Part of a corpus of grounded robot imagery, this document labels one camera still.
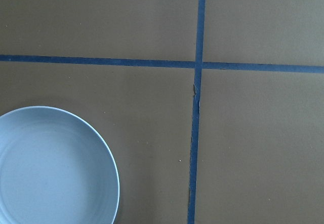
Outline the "blue plate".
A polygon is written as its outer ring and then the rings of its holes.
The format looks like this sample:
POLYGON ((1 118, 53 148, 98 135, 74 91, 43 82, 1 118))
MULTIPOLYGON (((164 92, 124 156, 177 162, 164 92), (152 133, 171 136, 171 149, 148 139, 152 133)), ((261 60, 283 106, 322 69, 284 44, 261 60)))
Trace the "blue plate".
POLYGON ((1 223, 113 223, 119 176, 102 136, 49 106, 1 116, 1 223))

